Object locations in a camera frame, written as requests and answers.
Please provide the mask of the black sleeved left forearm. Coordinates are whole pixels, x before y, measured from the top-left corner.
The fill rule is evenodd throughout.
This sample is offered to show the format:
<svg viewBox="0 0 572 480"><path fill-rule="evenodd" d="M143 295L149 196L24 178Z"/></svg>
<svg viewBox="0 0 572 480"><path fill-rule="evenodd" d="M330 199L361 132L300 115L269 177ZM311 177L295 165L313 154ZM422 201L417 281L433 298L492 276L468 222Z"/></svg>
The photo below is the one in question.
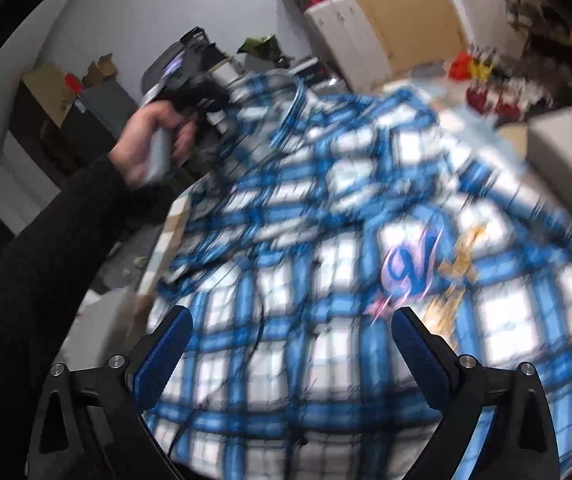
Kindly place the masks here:
<svg viewBox="0 0 572 480"><path fill-rule="evenodd" d="M76 174L0 260L0 396L37 402L50 364L100 266L132 224L160 221L161 186L135 190L106 157Z"/></svg>

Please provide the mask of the person left hand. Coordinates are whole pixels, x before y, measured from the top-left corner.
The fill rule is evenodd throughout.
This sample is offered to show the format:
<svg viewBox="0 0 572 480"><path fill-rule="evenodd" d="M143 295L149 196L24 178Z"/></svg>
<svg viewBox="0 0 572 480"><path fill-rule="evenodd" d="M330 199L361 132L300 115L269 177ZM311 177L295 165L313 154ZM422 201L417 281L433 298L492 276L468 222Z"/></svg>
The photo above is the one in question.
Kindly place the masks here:
<svg viewBox="0 0 572 480"><path fill-rule="evenodd" d="M195 144L197 115L176 112L169 101L156 101L141 107L129 118L120 139L109 153L113 166L131 188L144 185L148 171L152 136L158 129L172 135L172 162L185 162Z"/></svg>

